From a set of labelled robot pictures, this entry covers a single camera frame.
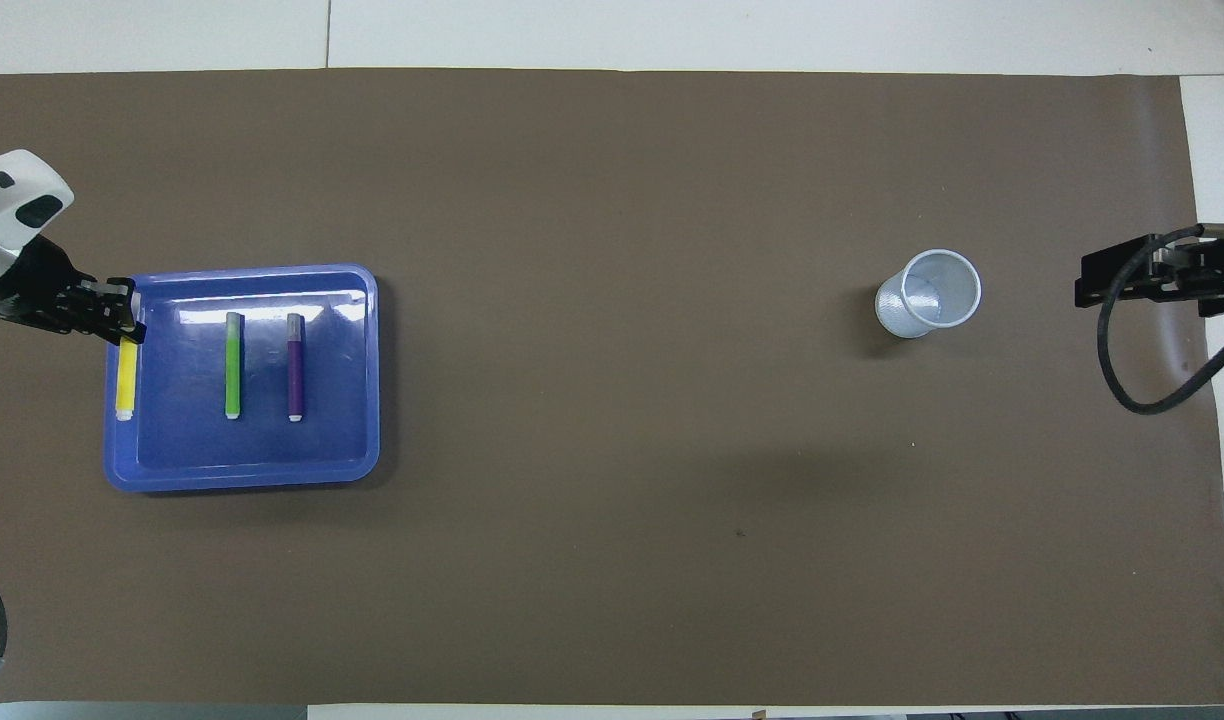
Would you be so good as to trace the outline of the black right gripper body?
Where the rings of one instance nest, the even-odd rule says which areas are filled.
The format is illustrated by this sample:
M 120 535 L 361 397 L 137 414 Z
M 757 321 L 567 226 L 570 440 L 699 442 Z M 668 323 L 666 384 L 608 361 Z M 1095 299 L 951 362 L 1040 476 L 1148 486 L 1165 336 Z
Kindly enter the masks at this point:
M 1162 301 L 1224 301 L 1224 238 L 1152 251 L 1151 276 Z

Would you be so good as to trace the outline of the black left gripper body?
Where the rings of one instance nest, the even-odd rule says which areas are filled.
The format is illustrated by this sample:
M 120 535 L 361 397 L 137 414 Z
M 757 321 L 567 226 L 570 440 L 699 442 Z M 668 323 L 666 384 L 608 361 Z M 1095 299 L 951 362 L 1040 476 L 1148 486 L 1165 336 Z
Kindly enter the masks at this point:
M 32 238 L 0 276 L 0 320 L 40 331 L 69 334 L 77 329 L 71 311 L 58 306 L 84 273 L 49 238 Z

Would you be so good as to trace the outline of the yellow marker pen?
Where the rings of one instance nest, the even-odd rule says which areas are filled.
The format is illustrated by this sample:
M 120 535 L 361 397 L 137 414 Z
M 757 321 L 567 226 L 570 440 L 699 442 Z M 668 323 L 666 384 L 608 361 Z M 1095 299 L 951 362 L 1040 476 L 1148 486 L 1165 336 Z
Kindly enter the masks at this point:
M 122 338 L 118 347 L 118 369 L 115 369 L 114 414 L 118 421 L 135 418 L 138 382 L 138 345 Z

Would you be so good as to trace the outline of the green marker pen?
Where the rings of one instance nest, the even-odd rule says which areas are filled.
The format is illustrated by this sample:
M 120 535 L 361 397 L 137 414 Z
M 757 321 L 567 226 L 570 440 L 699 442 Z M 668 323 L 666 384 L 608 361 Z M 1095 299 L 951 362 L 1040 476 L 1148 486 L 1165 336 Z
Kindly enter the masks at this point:
M 224 415 L 237 420 L 242 413 L 244 316 L 225 313 Z

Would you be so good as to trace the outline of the purple marker pen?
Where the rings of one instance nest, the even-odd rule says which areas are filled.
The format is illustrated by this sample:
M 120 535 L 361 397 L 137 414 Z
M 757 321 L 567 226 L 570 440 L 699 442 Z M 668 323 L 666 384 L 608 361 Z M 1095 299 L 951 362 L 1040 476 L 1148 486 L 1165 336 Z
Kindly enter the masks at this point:
M 305 415 L 304 316 L 286 316 L 286 418 L 300 422 Z

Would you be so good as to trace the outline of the blue plastic tray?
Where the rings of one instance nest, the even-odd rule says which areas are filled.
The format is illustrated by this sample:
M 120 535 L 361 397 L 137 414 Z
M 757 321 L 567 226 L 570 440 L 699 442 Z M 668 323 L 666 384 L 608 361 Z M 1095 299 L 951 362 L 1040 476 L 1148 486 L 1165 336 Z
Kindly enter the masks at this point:
M 103 462 L 115 489 L 193 492 L 355 482 L 382 454 L 379 295 L 365 266 L 137 274 L 135 418 L 114 414 L 105 369 Z M 244 316 L 242 413 L 224 415 L 225 313 Z M 304 316 L 302 421 L 286 418 L 286 316 Z

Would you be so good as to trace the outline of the translucent plastic cup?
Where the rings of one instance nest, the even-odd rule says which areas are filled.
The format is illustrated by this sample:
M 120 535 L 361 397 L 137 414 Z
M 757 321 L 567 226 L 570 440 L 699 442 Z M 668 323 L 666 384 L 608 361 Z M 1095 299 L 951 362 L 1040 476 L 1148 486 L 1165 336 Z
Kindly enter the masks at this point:
M 949 249 L 929 249 L 878 287 L 874 316 L 887 333 L 917 340 L 967 323 L 982 296 L 982 279 L 972 261 Z

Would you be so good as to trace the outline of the brown table mat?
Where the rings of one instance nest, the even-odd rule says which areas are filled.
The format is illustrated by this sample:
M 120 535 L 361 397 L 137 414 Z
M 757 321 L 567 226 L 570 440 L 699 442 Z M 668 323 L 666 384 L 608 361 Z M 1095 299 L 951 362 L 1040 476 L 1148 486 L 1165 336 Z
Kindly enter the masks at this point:
M 0 700 L 1224 705 L 1211 393 L 1088 252 L 1196 219 L 1162 77 L 0 76 L 95 276 L 357 263 L 382 456 L 129 495 L 105 343 L 0 322 Z M 972 261 L 917 340 L 874 295 Z

